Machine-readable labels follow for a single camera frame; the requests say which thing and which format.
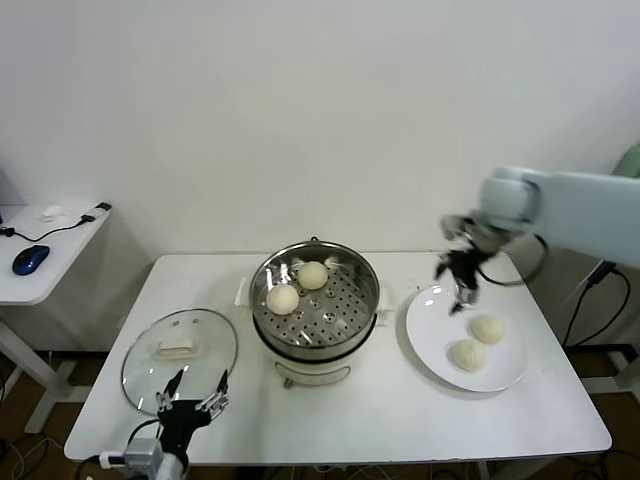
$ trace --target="white plate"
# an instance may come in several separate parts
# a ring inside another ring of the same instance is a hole
[[[497,392],[516,383],[527,364],[526,343],[517,326],[498,312],[470,309],[449,316],[455,301],[440,286],[420,292],[407,311],[407,333],[413,349],[422,362],[447,382],[474,392]],[[451,360],[451,347],[459,340],[474,338],[470,322],[482,314],[491,314],[504,322],[505,338],[487,345],[487,364],[475,373],[456,366]]]

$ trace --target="blue mouse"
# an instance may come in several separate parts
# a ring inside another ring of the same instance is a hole
[[[45,258],[49,256],[51,249],[45,245],[34,245],[21,251],[13,261],[13,273],[16,275],[29,275],[36,271]]]

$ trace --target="perforated steamer tray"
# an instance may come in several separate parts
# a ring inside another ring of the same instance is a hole
[[[318,261],[329,278],[319,290],[297,282],[305,262]],[[269,290],[293,285],[300,295],[290,315],[275,315],[266,306]],[[324,362],[350,353],[368,337],[375,324],[380,288],[369,263],[338,244],[310,241],[287,247],[256,272],[250,303],[259,335],[276,353],[302,362]]]

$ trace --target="glass lid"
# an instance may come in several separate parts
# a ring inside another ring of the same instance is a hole
[[[155,322],[129,348],[121,372],[122,390],[138,410],[155,415],[156,392],[182,371],[175,400],[203,400],[224,371],[233,370],[238,335],[228,318],[196,308]]]

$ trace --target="white table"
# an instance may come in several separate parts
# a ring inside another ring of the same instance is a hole
[[[40,216],[46,206],[1,206],[3,225],[31,238],[54,228],[67,227],[80,220],[92,205],[65,207],[67,216],[53,222],[42,222]],[[107,215],[73,230],[58,232],[37,242],[51,248],[49,256],[38,269],[26,276],[18,276],[11,270],[15,257],[25,248],[36,245],[18,236],[0,237],[0,305],[36,305],[46,299],[64,276],[89,240],[102,226]],[[74,362],[63,362],[57,371],[38,357],[33,350],[7,325],[0,321],[0,351],[11,359],[17,368],[6,381],[9,393],[22,371],[45,387],[40,402],[25,427],[27,433],[38,433],[44,427],[56,403],[81,403],[90,387],[71,387],[67,378],[75,366]]]
[[[319,388],[283,388],[247,309],[233,305],[242,277],[266,255],[171,255],[160,258],[135,303],[65,445],[75,460],[124,449],[143,421],[120,388],[120,368],[134,339],[175,310],[212,308],[229,316],[239,338],[231,404],[198,430],[188,454],[195,465],[362,464],[546,457],[602,451],[611,437],[547,322],[525,287],[482,285],[480,303],[525,334],[522,380],[496,394],[458,390],[423,367],[403,339],[403,302],[433,283],[428,253],[365,255],[393,311],[362,347],[346,380]],[[517,278],[506,257],[488,265],[496,278]],[[510,480],[519,473],[506,469]]]

